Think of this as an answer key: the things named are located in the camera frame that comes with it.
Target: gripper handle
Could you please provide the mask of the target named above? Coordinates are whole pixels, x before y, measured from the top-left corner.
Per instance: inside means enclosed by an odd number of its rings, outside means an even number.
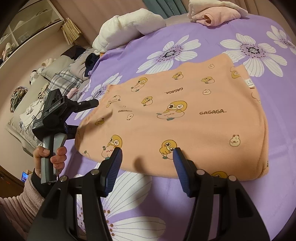
[[[41,184],[54,183],[57,181],[57,176],[59,173],[50,162],[50,158],[56,155],[57,149],[61,146],[64,146],[66,140],[67,134],[64,133],[58,133],[43,138],[42,146],[50,150],[50,154],[48,157],[41,158]]]

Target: cartoon duck print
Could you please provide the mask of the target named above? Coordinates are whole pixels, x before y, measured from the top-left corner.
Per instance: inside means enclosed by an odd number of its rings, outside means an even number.
[[[240,77],[239,73],[235,69],[234,70],[232,70],[232,69],[233,69],[233,67],[230,68],[231,77],[233,79],[236,79],[236,78]]]
[[[147,78],[145,77],[141,77],[139,78],[138,82],[136,83],[136,85],[134,87],[131,87],[131,91],[132,92],[137,92],[139,91],[141,88],[144,87],[145,83],[148,81]]]
[[[86,158],[90,159],[91,157],[89,156],[89,154],[87,153],[87,151],[85,150],[83,153],[82,153],[83,156],[85,156]]]
[[[104,123],[105,123],[104,118],[99,118],[99,119],[96,120],[95,125],[96,125],[96,126],[99,126],[99,125],[102,125],[102,124],[104,124]]]
[[[162,154],[163,159],[173,159],[173,151],[177,147],[177,143],[173,140],[166,140],[161,144],[159,152]]]
[[[261,100],[258,100],[257,98],[255,98],[255,97],[253,96],[253,92],[251,93],[251,96],[252,96],[253,99],[257,100],[257,101],[261,104]]]
[[[239,135],[233,135],[229,141],[229,144],[231,146],[239,146],[240,145]]]
[[[113,96],[113,98],[108,101],[106,108],[108,108],[112,103],[117,101],[120,101],[120,96],[119,95]]]
[[[129,121],[131,118],[133,118],[133,114],[129,114],[127,120]]]
[[[143,106],[151,105],[152,103],[153,103],[152,96],[147,96],[142,101]]]
[[[201,82],[204,82],[205,84],[213,84],[215,82],[215,80],[212,77],[208,76],[208,77],[203,78],[201,80]]]
[[[175,73],[174,75],[173,75],[173,79],[175,79],[175,80],[180,80],[180,79],[183,79],[183,75],[182,75],[182,72],[177,72],[177,73]]]
[[[110,156],[113,153],[113,150],[115,147],[122,147],[122,139],[118,135],[113,135],[108,143],[107,146],[103,146],[103,152],[102,152],[102,157],[105,158],[105,160],[109,159]]]
[[[223,171],[214,172],[211,176],[213,177],[221,177],[221,178],[227,178],[228,175]]]
[[[183,100],[174,101],[170,103],[163,113],[156,113],[157,118],[166,119],[167,121],[171,121],[175,118],[182,117],[184,115],[184,111],[187,108],[187,103]]]
[[[209,95],[209,94],[211,94],[211,91],[210,91],[210,90],[204,90],[202,93],[203,93],[204,95]]]

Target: phone screen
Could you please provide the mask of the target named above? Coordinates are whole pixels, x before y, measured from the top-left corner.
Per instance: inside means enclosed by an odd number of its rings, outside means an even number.
[[[22,182],[25,182],[27,180],[28,176],[29,175],[27,173],[22,172]]]

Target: teal curtain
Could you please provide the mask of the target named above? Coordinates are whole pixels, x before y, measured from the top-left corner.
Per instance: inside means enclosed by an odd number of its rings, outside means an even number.
[[[187,13],[181,0],[143,0],[148,10],[164,19]]]

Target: orange blanket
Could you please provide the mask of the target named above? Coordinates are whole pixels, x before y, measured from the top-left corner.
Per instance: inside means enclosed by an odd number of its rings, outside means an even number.
[[[177,177],[180,147],[198,168],[252,180],[268,172],[268,127],[243,65],[226,54],[109,85],[80,124],[75,145],[97,162],[122,148],[121,169]]]

